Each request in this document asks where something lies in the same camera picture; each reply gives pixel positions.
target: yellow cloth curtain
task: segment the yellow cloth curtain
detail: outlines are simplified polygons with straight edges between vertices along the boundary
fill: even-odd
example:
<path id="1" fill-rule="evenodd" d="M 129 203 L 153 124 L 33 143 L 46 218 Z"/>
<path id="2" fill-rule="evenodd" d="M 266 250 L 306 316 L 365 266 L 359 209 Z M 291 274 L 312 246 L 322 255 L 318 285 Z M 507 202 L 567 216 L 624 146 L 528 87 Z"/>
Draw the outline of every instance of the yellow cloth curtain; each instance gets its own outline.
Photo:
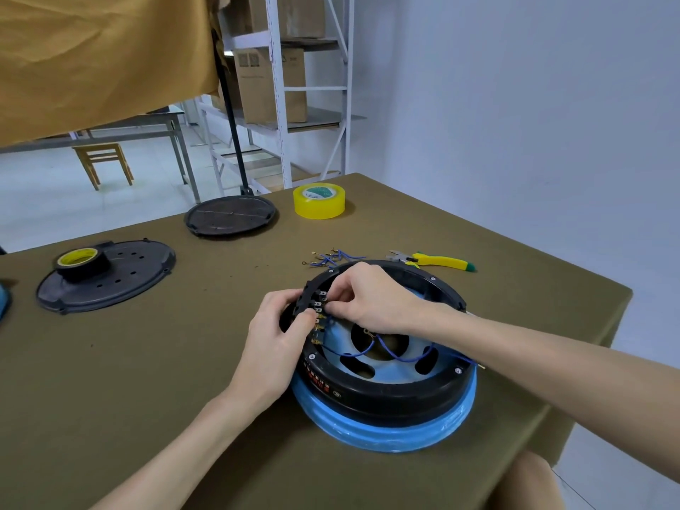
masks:
<path id="1" fill-rule="evenodd" d="M 206 0 L 0 0 L 0 146 L 216 88 Z"/>

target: wooden stool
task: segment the wooden stool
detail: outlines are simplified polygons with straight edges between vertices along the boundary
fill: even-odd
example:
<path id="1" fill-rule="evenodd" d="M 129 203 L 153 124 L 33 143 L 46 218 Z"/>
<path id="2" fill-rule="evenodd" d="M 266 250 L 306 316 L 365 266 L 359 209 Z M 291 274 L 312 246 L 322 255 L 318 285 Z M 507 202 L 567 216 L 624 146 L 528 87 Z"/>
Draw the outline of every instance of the wooden stool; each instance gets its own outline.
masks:
<path id="1" fill-rule="evenodd" d="M 128 180 L 128 184 L 132 186 L 132 181 L 134 177 L 130 171 L 130 166 L 125 161 L 125 156 L 123 155 L 123 149 L 117 143 L 103 143 L 101 145 L 80 145 L 77 147 L 72 147 L 75 153 L 78 154 L 78 159 L 85 168 L 85 173 L 90 178 L 90 182 L 99 191 L 99 177 L 97 176 L 97 171 L 95 171 L 95 162 L 106 162 L 106 161 L 118 161 L 123 168 L 123 173 L 125 178 Z"/>

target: wall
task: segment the wall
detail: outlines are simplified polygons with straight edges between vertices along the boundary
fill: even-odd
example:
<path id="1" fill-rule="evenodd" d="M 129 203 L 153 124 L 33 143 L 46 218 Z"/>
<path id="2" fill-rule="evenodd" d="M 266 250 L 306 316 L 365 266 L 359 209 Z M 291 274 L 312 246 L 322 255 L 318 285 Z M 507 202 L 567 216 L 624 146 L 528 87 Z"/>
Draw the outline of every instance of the wall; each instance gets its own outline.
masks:
<path id="1" fill-rule="evenodd" d="M 614 347 L 680 367 L 678 21 L 680 0 L 356 0 L 352 169 L 630 286 Z M 556 470 L 598 510 L 680 500 L 581 428 Z"/>

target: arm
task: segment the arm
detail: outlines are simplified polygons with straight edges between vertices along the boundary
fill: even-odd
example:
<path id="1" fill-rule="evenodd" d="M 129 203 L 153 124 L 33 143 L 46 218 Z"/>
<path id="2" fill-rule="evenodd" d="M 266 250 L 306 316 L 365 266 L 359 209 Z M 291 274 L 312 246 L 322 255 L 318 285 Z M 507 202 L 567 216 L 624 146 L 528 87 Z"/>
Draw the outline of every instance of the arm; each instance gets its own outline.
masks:
<path id="1" fill-rule="evenodd" d="M 337 277 L 328 313 L 376 333 L 416 334 L 474 358 L 680 482 L 680 370 L 419 299 L 380 267 Z"/>
<path id="2" fill-rule="evenodd" d="M 290 383 L 316 313 L 297 316 L 286 333 L 279 329 L 285 306 L 302 290 L 267 294 L 250 322 L 241 361 L 223 393 L 206 404 L 169 446 L 93 508 L 178 509 L 211 465 L 241 431 L 276 401 Z"/>

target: blue rim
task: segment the blue rim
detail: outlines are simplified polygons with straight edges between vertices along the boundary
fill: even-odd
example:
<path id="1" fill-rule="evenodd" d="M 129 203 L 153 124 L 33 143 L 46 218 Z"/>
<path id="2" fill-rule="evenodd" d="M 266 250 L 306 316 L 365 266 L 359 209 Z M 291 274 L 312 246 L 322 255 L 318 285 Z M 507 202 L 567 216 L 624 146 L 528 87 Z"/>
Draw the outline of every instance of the blue rim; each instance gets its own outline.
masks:
<path id="1" fill-rule="evenodd" d="M 381 428 L 351 420 L 321 402 L 295 372 L 290 386 L 302 410 L 331 437 L 350 446 L 381 453 L 404 453 L 431 446 L 452 434 L 467 418 L 475 401 L 477 366 L 463 397 L 449 411 L 436 419 L 405 428 Z"/>

